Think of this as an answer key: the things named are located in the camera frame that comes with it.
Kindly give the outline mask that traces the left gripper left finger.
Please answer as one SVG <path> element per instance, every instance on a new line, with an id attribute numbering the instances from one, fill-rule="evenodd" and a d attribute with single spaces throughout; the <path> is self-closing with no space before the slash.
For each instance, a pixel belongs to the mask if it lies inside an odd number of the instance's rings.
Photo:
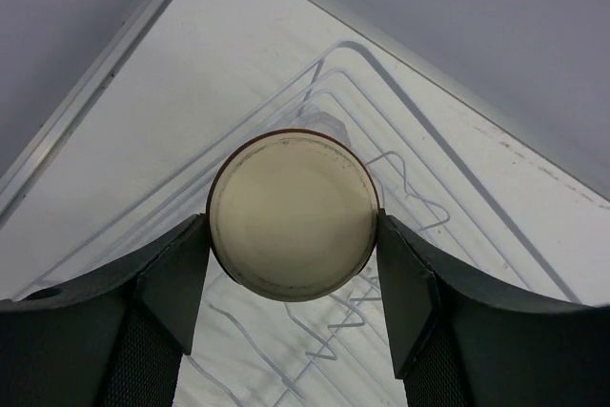
<path id="1" fill-rule="evenodd" d="M 172 405 L 209 257 L 196 214 L 84 275 L 2 300 L 2 405 Z"/>

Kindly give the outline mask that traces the cream ceramic cup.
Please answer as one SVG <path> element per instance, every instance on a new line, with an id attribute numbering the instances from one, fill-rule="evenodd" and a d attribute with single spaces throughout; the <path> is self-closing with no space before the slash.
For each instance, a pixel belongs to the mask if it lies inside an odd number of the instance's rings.
<path id="1" fill-rule="evenodd" d="M 227 276 L 256 295 L 304 302 L 338 290 L 366 266 L 380 202 L 348 147 L 322 132 L 282 129 L 225 160 L 206 214 Z"/>

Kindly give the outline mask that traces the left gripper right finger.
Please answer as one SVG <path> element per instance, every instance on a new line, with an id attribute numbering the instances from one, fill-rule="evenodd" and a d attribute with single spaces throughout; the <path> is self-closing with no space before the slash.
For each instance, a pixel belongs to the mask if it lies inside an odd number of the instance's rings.
<path id="1" fill-rule="evenodd" d="M 605 406 L 609 310 L 532 293 L 377 223 L 394 373 L 411 406 Z"/>

